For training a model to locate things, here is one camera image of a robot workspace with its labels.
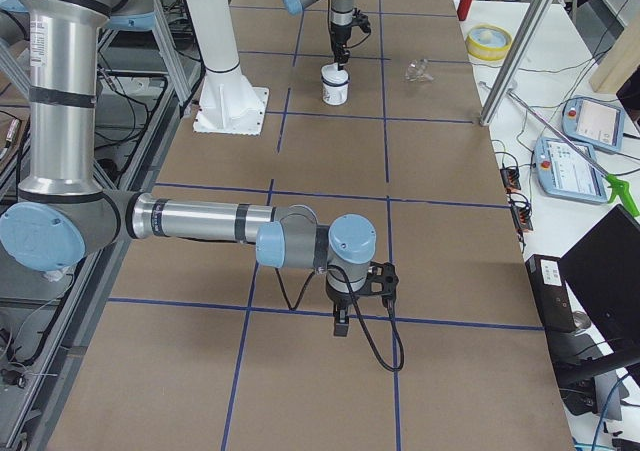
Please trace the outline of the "black computer box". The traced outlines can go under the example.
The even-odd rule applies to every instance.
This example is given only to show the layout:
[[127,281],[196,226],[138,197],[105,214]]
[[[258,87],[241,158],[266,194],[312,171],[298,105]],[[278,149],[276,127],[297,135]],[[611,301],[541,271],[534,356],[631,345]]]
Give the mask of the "black computer box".
[[534,254],[526,262],[532,293],[540,321],[546,331],[575,334],[573,310],[559,259]]

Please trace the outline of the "orange connector board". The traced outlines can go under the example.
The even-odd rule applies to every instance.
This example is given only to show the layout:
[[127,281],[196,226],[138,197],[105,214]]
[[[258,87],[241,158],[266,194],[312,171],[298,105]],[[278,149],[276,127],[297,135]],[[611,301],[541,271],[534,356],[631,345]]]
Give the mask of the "orange connector board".
[[520,169],[518,165],[506,166],[504,164],[500,167],[500,176],[507,192],[520,191]]
[[507,197],[516,231],[519,233],[532,231],[532,205],[530,200],[520,192],[509,193]]

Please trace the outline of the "black monitor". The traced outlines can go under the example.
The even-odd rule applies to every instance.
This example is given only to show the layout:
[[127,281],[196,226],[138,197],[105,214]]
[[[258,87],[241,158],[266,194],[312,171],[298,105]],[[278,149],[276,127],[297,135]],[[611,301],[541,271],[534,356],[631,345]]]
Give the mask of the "black monitor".
[[623,206],[597,222],[559,267],[605,339],[639,342],[639,222]]

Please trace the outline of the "teach pendant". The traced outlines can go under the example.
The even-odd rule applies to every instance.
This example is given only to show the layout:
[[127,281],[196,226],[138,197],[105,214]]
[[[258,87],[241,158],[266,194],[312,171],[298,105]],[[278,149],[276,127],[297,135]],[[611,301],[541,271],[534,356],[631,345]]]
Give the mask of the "teach pendant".
[[570,138],[599,150],[618,152],[624,131],[623,111],[594,98],[577,96],[564,105],[562,130]]
[[561,139],[540,137],[534,158],[539,184],[547,195],[591,204],[607,202],[602,176]]

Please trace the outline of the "yellow tape roll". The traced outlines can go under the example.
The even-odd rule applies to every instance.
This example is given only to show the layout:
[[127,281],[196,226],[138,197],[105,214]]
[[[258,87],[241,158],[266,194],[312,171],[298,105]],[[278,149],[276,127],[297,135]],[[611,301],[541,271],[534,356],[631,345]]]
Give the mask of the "yellow tape roll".
[[511,34],[494,25],[482,24],[472,27],[466,36],[468,53],[483,61],[504,59],[512,45]]

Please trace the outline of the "white patterned cup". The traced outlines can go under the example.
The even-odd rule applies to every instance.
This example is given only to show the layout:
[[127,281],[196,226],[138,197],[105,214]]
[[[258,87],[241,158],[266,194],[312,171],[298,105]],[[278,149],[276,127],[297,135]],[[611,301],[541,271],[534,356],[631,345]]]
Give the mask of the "white patterned cup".
[[322,85],[323,85],[323,101],[327,105],[340,106],[346,103],[348,99],[349,82],[340,87],[327,86],[323,82],[322,82]]

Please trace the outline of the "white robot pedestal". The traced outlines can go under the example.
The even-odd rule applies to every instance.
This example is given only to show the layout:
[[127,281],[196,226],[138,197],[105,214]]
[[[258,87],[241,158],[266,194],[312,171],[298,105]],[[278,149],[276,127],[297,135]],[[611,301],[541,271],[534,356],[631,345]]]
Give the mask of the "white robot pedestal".
[[269,90],[244,76],[228,0],[186,0],[206,74],[194,130],[258,135]]

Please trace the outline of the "aluminium frame post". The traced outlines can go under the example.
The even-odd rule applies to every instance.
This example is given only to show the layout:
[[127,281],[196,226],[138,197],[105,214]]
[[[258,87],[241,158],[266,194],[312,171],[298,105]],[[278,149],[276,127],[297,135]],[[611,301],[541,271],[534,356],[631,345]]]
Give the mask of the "aluminium frame post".
[[488,126],[491,123],[552,1],[532,0],[529,4],[512,46],[483,106],[479,117],[481,126]]

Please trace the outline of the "far orange connector board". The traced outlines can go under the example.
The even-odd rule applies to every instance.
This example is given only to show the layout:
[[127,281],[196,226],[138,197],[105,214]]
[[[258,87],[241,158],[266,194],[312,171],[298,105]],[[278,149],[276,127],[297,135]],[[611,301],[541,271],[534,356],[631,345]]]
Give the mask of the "far orange connector board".
[[506,166],[504,164],[500,167],[500,176],[507,192],[520,191],[520,169],[518,165]]

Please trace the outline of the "near teach pendant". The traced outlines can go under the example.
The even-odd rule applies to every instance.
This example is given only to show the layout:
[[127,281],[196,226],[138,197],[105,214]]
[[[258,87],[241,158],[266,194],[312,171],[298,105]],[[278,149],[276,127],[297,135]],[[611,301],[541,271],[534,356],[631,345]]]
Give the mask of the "near teach pendant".
[[547,195],[591,204],[607,202],[602,176],[561,139],[540,137],[534,158],[539,184]]

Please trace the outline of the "aluminium side frame rail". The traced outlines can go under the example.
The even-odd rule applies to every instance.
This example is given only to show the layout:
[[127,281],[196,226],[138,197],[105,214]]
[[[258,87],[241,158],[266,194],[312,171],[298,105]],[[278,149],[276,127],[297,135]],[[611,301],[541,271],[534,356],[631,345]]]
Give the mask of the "aluminium side frame rail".
[[165,155],[186,104],[168,73],[133,136],[130,169],[115,185],[94,158],[95,111],[36,103],[30,173],[1,217],[1,244],[17,277],[59,274],[45,298],[5,298],[13,326],[1,334],[1,446],[42,450],[59,421],[134,239],[133,202]]

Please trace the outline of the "near orange connector board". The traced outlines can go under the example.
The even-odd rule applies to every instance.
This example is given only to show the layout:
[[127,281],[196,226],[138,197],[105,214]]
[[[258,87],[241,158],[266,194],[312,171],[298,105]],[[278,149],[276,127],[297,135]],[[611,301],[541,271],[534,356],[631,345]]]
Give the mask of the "near orange connector board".
[[516,231],[519,233],[532,231],[532,205],[530,200],[520,192],[509,193],[507,197]]

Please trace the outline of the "far teach pendant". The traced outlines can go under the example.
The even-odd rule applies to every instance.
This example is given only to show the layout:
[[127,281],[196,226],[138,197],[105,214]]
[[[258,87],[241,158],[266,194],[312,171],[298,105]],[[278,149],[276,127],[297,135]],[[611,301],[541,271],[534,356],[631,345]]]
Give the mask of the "far teach pendant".
[[594,98],[577,96],[564,105],[562,130],[570,138],[599,150],[618,152],[624,131],[623,111]]

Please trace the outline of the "green handled reacher grabber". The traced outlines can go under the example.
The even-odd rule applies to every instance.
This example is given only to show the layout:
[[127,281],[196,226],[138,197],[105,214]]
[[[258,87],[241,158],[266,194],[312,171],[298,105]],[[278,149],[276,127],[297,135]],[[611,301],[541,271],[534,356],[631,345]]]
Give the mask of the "green handled reacher grabber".
[[615,201],[616,198],[633,217],[639,216],[639,210],[630,192],[628,181],[616,177],[614,174],[607,172],[594,158],[582,152],[562,131],[558,130],[553,124],[549,123],[542,115],[535,111],[531,106],[526,104],[510,87],[506,90],[506,94],[517,104],[528,111],[536,120],[538,120],[545,128],[548,128],[557,138],[566,143],[574,152],[576,152],[588,165],[597,173],[599,173],[608,183],[611,189],[609,203]]

